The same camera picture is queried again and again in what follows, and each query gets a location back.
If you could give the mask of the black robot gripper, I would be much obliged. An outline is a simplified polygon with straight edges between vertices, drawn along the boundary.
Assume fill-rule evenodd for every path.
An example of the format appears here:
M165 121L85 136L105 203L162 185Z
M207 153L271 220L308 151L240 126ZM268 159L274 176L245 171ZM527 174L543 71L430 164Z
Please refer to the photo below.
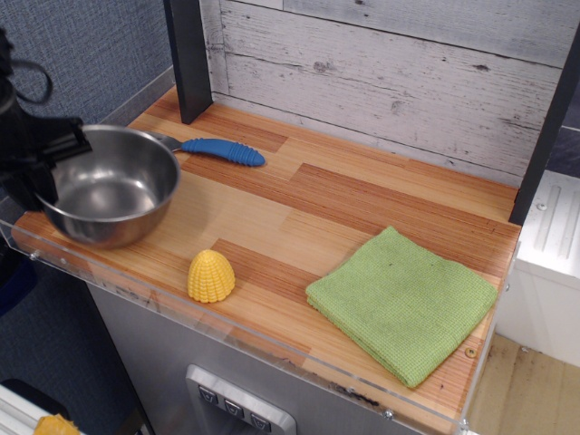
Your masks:
M92 150L79 118L42 118L18 102L1 107L1 185L22 208L42 211L58 193L53 167Z

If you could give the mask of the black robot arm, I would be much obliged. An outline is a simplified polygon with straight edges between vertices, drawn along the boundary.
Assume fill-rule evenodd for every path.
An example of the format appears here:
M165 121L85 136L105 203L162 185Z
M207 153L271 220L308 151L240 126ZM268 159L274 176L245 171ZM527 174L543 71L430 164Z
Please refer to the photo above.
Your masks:
M15 59L14 46L1 32L1 186L22 208L41 211L58 200L52 169L60 161L92 150L79 118L42 118L27 113L20 102L47 103L53 81L39 64ZM19 92L9 77L16 68L37 71L45 87L34 100Z

